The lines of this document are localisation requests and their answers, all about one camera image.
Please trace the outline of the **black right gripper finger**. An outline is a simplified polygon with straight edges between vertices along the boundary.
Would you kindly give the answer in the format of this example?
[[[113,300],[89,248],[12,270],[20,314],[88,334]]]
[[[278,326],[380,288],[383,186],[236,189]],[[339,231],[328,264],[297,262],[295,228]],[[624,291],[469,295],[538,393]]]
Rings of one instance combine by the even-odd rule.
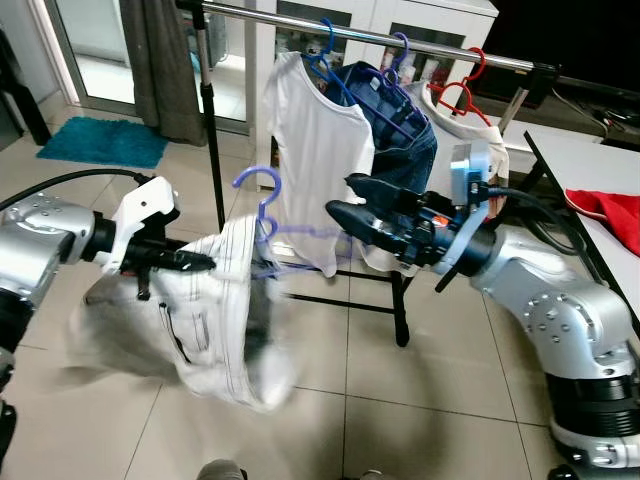
[[[371,209],[406,209],[410,205],[410,192],[372,175],[352,173],[346,184]]]
[[[369,207],[332,200],[325,204],[330,218],[348,236],[385,251],[402,251],[402,229],[393,221],[381,220]]]

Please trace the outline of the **white pinstriped shorts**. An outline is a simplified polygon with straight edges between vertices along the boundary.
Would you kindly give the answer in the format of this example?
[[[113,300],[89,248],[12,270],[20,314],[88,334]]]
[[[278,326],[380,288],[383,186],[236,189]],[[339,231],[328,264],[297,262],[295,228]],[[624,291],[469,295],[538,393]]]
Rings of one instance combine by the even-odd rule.
[[[133,276],[104,275],[67,325],[74,364],[182,380],[197,396],[276,410],[297,374],[275,323],[282,283],[253,215],[186,244],[215,261],[209,271],[155,270],[147,300]]]

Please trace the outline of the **purple plastic hanger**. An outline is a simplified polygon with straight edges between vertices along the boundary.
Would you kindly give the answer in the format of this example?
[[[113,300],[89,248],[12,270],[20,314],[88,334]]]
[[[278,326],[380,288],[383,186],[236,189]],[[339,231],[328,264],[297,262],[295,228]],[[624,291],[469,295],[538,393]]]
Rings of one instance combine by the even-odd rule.
[[[380,118],[401,134],[406,141],[416,140],[422,129],[429,124],[425,115],[413,105],[411,96],[401,86],[399,68],[402,61],[410,52],[410,40],[404,33],[396,32],[394,36],[402,41],[402,49],[394,56],[392,63],[384,70],[380,70],[381,86],[378,88]]]

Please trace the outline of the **dark blue plastic hanger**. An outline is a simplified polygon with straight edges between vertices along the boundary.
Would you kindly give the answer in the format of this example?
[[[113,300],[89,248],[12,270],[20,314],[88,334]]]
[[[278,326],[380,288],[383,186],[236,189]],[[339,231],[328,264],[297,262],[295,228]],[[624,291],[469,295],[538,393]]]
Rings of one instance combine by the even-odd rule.
[[[326,45],[324,47],[320,47],[319,50],[314,52],[302,52],[302,59],[305,60],[307,68],[310,69],[317,78],[324,81],[324,92],[334,93],[334,95],[338,96],[338,100],[332,99],[334,104],[338,104],[340,106],[352,106],[357,102],[356,97],[348,90],[342,79],[334,73],[334,69],[328,60],[328,55],[333,51],[335,41],[333,23],[330,22],[328,18],[323,18],[323,23],[329,31]]]

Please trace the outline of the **blue denim jeans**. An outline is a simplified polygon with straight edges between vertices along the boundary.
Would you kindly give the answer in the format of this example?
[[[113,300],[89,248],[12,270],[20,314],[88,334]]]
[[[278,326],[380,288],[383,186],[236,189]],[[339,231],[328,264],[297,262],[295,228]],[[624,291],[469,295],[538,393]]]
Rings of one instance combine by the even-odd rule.
[[[425,192],[438,148],[430,120],[412,104],[403,87],[366,61],[344,65],[335,74],[351,96],[339,92],[332,100],[357,106],[370,124],[375,148],[372,177]]]

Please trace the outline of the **white t-shirt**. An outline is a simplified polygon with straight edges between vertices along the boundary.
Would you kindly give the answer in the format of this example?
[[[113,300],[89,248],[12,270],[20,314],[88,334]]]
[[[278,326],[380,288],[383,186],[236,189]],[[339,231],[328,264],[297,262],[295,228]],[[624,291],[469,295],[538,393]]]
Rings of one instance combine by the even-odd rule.
[[[346,178],[371,172],[370,124],[358,106],[334,104],[317,90],[300,52],[276,55],[262,106],[280,157],[276,238],[324,276],[334,276],[340,229],[325,206],[333,200],[357,204]]]

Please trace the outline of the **cream white top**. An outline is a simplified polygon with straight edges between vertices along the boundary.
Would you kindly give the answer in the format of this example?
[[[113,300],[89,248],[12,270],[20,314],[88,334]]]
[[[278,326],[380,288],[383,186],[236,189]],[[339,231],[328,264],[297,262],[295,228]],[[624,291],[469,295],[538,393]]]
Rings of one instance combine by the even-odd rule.
[[[408,84],[404,90],[410,93],[413,105],[428,116],[436,137],[436,155],[431,166],[428,189],[449,197],[454,148],[460,145],[471,146],[475,142],[484,142],[492,154],[492,165],[488,170],[489,182],[500,187],[509,186],[509,154],[498,127],[484,125],[477,120],[465,120],[461,116],[453,116],[452,110],[448,108],[433,106],[430,90],[425,82]]]

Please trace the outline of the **teal shaggy floor mat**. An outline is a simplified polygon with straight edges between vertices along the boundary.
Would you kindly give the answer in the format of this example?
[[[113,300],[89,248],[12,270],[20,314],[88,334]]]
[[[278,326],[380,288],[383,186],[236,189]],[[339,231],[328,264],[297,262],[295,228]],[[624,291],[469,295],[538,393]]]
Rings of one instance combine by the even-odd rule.
[[[128,168],[154,169],[169,142],[146,125],[73,116],[36,157]]]

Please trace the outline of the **red garment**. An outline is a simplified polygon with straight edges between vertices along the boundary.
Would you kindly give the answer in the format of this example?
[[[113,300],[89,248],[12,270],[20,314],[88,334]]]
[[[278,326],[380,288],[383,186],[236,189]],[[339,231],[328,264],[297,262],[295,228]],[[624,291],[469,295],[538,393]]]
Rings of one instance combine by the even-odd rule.
[[[599,221],[627,250],[640,255],[639,196],[585,189],[567,189],[564,195],[571,209]]]

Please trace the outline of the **metal clothes rack black stand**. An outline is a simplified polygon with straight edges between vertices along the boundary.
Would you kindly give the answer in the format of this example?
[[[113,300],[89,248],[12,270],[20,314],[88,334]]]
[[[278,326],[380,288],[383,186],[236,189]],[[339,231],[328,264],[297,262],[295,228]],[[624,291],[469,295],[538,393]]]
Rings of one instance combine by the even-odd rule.
[[[211,12],[215,15],[223,15],[223,17],[234,17],[248,20],[248,22],[269,24],[269,26],[278,26],[285,29],[294,29],[294,31],[329,33],[328,28],[323,26],[317,20],[307,20],[291,15],[280,15],[270,12],[260,12],[243,8],[243,6],[232,6],[218,3],[210,3],[206,0],[175,0],[175,4],[179,9],[187,10],[192,14],[193,24],[195,24],[197,38],[197,68],[200,69],[200,92],[202,106],[204,106],[204,127],[207,133],[207,147],[209,147],[209,157],[211,160],[211,173],[214,177],[221,174],[218,137],[218,127],[216,127],[216,110],[214,108],[214,91],[212,91],[212,79],[210,74],[210,60],[207,55],[207,32],[205,13]],[[362,42],[362,44],[375,44],[384,46],[401,46],[402,41],[397,37],[390,35],[379,35],[379,33],[362,31],[362,29],[352,29],[351,27],[333,27],[335,37],[347,38]],[[477,55],[476,52],[460,49],[460,47],[451,47],[440,44],[429,44],[429,42],[415,42],[410,40],[410,51],[421,52],[421,54],[435,56],[435,58],[449,58],[460,61],[480,61],[486,63],[488,67],[502,68],[507,70],[515,70],[526,76],[526,84],[517,88],[516,95],[509,101],[506,111],[500,118],[499,127],[506,131],[506,127],[515,119],[515,115],[520,110],[524,100],[530,95],[530,92],[539,92],[540,90],[549,90],[557,79],[561,77],[561,67],[556,65],[539,63],[539,61],[525,61],[513,58],[503,58],[498,55]],[[225,224],[225,207],[223,188],[218,183],[218,178],[212,182],[214,189],[214,198],[216,211],[218,211],[218,225],[223,227]],[[380,312],[380,314],[392,314],[394,316],[394,324],[396,324],[396,343],[399,347],[406,347],[410,343],[410,328],[406,321],[406,310],[404,310],[404,291],[412,282],[412,278],[406,279],[399,273],[392,273],[389,276],[375,276],[356,271],[338,271],[339,275],[352,276],[352,278],[376,280],[376,282],[390,283],[390,292],[392,292],[393,307],[384,308],[366,303],[353,303],[349,301],[328,300],[328,298],[305,296],[305,294],[291,294],[294,300],[303,300],[315,303],[325,303],[325,305],[335,305],[347,308],[360,308],[371,312]]]

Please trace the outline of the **grey curtain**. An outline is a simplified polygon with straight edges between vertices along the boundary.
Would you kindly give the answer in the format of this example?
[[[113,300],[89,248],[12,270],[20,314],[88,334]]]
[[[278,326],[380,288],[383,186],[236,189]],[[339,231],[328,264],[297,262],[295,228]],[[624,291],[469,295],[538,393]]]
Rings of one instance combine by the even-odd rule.
[[[166,140],[205,146],[186,26],[175,0],[116,0],[134,83],[134,109]]]

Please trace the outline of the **white glass door cabinet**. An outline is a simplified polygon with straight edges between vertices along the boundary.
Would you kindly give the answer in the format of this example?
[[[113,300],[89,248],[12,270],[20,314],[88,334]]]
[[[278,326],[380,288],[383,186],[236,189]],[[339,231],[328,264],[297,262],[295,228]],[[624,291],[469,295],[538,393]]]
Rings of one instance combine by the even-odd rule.
[[[498,9],[488,0],[246,0],[250,8],[298,17],[307,20],[328,18],[334,26],[346,26],[393,35],[401,32],[417,42],[429,42],[470,49],[483,46],[486,36],[497,18]],[[247,26],[247,68],[251,90],[248,90],[246,109],[250,119],[252,137],[265,134],[262,116],[262,96],[270,70],[274,67],[279,51],[314,52],[324,47],[323,35],[303,33],[282,27],[255,23]],[[367,61],[375,67],[387,67],[399,47],[361,44],[361,42],[337,40],[334,52],[329,56],[333,67],[351,64],[355,60]],[[411,52],[399,69],[404,81],[431,81],[444,84],[461,81],[470,72],[472,63],[436,58]]]

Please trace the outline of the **white framed glass sliding door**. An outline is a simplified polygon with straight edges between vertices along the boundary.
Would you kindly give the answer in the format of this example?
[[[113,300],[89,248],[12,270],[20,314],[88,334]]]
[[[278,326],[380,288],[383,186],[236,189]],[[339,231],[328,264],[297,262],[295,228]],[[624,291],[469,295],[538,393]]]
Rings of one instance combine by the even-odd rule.
[[[86,108],[134,115],[134,82],[116,0],[35,0],[49,18],[55,51],[67,67],[68,92]],[[246,27],[209,13],[207,44],[216,124],[248,132]]]

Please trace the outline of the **black television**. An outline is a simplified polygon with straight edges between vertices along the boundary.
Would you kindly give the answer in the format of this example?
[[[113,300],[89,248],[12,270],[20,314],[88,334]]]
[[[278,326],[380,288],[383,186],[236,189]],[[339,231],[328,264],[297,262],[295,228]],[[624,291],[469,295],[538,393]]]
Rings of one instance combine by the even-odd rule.
[[[558,65],[563,76],[640,86],[640,0],[488,0],[498,10],[483,50]]]

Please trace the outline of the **white table black frame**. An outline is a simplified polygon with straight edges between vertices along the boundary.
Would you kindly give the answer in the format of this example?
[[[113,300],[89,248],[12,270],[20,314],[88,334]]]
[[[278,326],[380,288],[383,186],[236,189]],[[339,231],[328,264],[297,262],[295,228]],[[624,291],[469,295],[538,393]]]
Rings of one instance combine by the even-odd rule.
[[[561,134],[526,132],[524,138],[541,163],[548,166],[550,178],[559,189],[640,195],[640,154],[635,151],[573,140]],[[590,236],[594,256],[602,262],[600,270],[608,271],[614,289],[625,298],[628,307],[639,311],[639,257],[599,221],[582,214],[575,219]]]

